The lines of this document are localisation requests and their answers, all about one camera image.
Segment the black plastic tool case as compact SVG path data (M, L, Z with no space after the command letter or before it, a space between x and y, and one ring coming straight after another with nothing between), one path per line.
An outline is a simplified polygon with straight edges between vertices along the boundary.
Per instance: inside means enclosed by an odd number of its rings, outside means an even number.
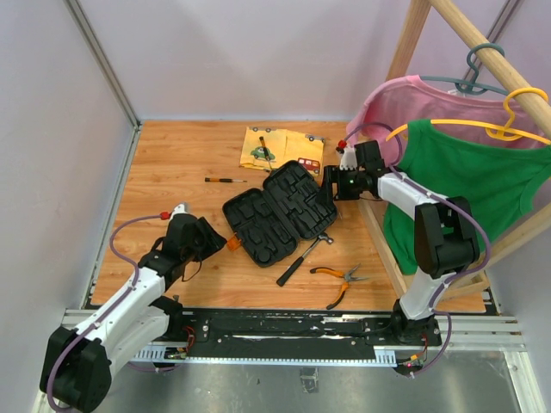
M266 268L293 254L299 241L316 238L335 222L337 208L319 200L319 190L303 165L289 161L261 188L227 201L222 211L251 260Z

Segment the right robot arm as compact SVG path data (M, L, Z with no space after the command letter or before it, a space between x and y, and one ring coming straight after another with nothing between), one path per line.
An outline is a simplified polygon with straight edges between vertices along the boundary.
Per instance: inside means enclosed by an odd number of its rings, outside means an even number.
M465 198L435 193L404 171L385 165L377 142L350 147L341 140L337 153L341 163L324 168L319 203L332 206L337 200L358 200L370 192L414 223L418 269L406 293L396 301L389 324L396 342L411 343L430 330L444 290L479 258L481 227Z

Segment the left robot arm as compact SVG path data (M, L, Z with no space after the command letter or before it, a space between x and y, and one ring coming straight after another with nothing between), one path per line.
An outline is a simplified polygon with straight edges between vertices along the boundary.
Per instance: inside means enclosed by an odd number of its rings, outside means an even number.
M124 285L84 321L50 335L40 390L53 411L95 410L115 375L148 343L193 340L183 306L165 293L186 281L189 263L202 264L223 249L226 239L206 219L190 214L186 204L155 217L166 221L166 233L139 261L116 253L133 267Z

